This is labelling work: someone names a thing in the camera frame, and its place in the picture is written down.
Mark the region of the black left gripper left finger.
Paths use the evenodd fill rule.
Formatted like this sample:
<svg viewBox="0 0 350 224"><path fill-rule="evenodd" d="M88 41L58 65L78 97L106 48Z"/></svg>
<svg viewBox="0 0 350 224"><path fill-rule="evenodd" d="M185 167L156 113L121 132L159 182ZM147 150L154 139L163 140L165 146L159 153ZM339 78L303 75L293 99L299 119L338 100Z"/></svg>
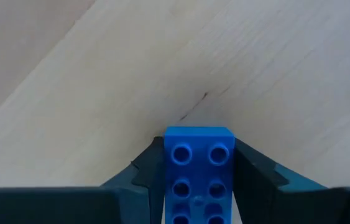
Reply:
<svg viewBox="0 0 350 224"><path fill-rule="evenodd" d="M100 186L0 188L0 224L160 224L163 138Z"/></svg>

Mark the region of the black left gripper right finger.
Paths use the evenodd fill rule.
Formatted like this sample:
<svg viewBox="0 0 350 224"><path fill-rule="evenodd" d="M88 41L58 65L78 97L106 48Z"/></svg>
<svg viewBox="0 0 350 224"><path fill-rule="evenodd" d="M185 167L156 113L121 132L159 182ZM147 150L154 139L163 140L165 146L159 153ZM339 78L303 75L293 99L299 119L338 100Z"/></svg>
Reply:
<svg viewBox="0 0 350 224"><path fill-rule="evenodd" d="M243 224L350 224L350 187L320 185L239 139L233 171Z"/></svg>

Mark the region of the long blue toy block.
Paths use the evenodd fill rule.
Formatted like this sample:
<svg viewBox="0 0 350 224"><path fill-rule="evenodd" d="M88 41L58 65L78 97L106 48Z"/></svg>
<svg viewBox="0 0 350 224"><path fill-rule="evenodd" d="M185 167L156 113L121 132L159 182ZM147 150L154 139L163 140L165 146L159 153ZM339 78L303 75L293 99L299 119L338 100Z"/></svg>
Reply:
<svg viewBox="0 0 350 224"><path fill-rule="evenodd" d="M165 224L231 224L233 133L218 126L172 126L163 140Z"/></svg>

